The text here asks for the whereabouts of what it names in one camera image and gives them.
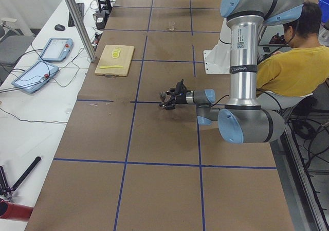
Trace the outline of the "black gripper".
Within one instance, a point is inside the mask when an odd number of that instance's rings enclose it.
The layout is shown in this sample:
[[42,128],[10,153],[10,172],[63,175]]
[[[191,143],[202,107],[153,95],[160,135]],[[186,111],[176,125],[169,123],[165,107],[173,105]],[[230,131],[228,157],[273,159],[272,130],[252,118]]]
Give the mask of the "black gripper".
[[159,106],[165,110],[174,110],[176,104],[193,104],[193,91],[180,94],[175,94],[171,91],[160,92],[160,99],[166,99],[168,96],[170,97],[168,102],[159,104]]

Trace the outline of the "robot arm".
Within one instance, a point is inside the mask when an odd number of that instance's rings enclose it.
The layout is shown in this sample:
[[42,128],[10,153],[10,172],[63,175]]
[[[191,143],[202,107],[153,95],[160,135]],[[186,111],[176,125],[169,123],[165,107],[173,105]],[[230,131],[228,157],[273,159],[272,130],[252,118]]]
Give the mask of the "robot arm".
[[222,138],[235,144],[266,143],[284,131],[284,119],[275,108],[257,102],[257,46],[261,25],[280,25],[297,20],[303,0],[222,0],[221,16],[231,30],[230,94],[222,109],[213,107],[214,90],[190,91],[182,82],[160,93],[161,106],[195,104],[198,122],[218,123]]

